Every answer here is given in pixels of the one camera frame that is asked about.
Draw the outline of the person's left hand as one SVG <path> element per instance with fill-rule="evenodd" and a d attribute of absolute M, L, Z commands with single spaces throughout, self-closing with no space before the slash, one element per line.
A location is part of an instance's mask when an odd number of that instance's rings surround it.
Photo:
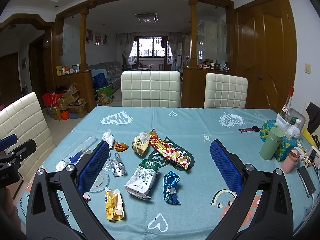
<path fill-rule="evenodd" d="M 4 211 L 7 214 L 10 221 L 14 224 L 15 228 L 17 230 L 21 230 L 21 220 L 18 216 L 17 207 L 14 205 L 10 189 L 6 186 L 4 190 L 5 190 Z"/>

